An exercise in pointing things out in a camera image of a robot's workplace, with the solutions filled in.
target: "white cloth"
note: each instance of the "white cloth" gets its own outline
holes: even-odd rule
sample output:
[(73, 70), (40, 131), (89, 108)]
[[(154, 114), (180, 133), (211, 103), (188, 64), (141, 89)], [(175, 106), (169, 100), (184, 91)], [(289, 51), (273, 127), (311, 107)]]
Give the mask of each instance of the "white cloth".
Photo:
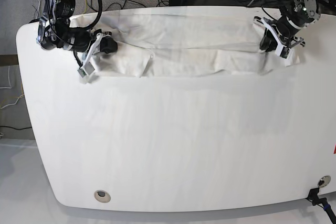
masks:
[[(85, 26), (80, 16), (71, 26)], [(91, 59), (97, 75), (203, 76), (265, 74), (298, 63), (259, 50), (264, 28), (233, 17), (104, 13), (95, 29), (111, 31), (118, 52)]]

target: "folded cloth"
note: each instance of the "folded cloth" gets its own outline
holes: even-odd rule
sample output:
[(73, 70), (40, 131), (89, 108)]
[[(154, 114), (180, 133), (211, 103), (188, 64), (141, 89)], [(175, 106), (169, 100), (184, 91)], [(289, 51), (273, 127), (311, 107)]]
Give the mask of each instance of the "folded cloth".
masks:
[[(92, 16), (74, 19), (85, 26)], [(235, 17), (104, 13), (95, 29), (112, 32), (118, 52), (91, 59), (97, 75), (265, 74), (298, 63), (259, 50), (264, 28)]]

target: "black stand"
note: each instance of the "black stand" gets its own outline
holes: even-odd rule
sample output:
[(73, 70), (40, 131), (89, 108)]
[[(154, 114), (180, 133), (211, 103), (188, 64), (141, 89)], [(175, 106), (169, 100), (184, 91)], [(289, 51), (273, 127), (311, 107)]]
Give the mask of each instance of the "black stand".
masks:
[(327, 198), (319, 198), (319, 196), (317, 195), (320, 192), (319, 188), (314, 188), (311, 189), (309, 191), (307, 200), (309, 200), (313, 206), (316, 206), (318, 204), (322, 204), (323, 206), (323, 210), (327, 213), (327, 215), (329, 216), (331, 222), (333, 224), (336, 224), (336, 216), (334, 214), (334, 212), (331, 209), (331, 206), (328, 204), (327, 202)]

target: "gray carpet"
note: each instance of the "gray carpet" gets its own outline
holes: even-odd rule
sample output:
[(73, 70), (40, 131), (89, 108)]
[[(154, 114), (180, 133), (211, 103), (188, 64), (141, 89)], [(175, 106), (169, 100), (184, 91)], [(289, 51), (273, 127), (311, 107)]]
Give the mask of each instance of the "gray carpet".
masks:
[[(158, 4), (158, 0), (134, 0), (144, 4), (146, 7), (155, 7)], [(103, 10), (105, 10), (111, 3), (124, 4), (121, 0), (103, 0)], [(93, 0), (93, 7), (97, 8), (97, 1)], [(0, 0), (0, 57), (4, 54), (16, 54), (16, 33), (19, 28), (34, 19), (35, 9), (33, 5), (38, 7), (38, 0)], [(44, 1), (41, 0), (40, 13), (43, 9)], [(125, 8), (139, 8), (138, 4), (127, 3)], [(112, 5), (109, 10), (120, 9), (119, 5)], [(85, 10), (84, 0), (76, 0), (75, 14), (82, 14)], [(87, 13), (94, 12), (88, 8)], [(0, 67), (0, 87), (6, 86), (8, 67)], [(11, 80), (14, 88), (11, 90), (0, 89), (0, 102), (3, 99), (7, 99), (13, 96), (20, 95), (20, 72), (19, 67), (11, 67)], [(13, 99), (6, 100), (7, 102), (13, 102)], [(20, 99), (15, 106), (7, 107), (0, 110), (0, 125), (9, 125), (13, 127), (27, 127), (30, 126), (29, 115), (27, 111), (25, 99)], [(0, 132), (5, 134), (6, 138), (17, 139), (34, 139), (32, 130), (15, 131), (11, 129), (1, 128)]]

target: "white table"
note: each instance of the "white table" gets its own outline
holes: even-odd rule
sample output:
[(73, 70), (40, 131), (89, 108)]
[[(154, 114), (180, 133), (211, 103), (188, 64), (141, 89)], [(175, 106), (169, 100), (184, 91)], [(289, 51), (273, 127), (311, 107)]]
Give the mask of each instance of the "white table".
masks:
[[(122, 13), (263, 16), (208, 6)], [(322, 16), (300, 34), (303, 64), (265, 76), (83, 85), (72, 53), (43, 51), (37, 24), (23, 26), (20, 70), (56, 198), (102, 210), (201, 211), (305, 198), (324, 175), (332, 181), (322, 193), (336, 191), (335, 30), (336, 18)], [(96, 201), (97, 190), (111, 201)]]

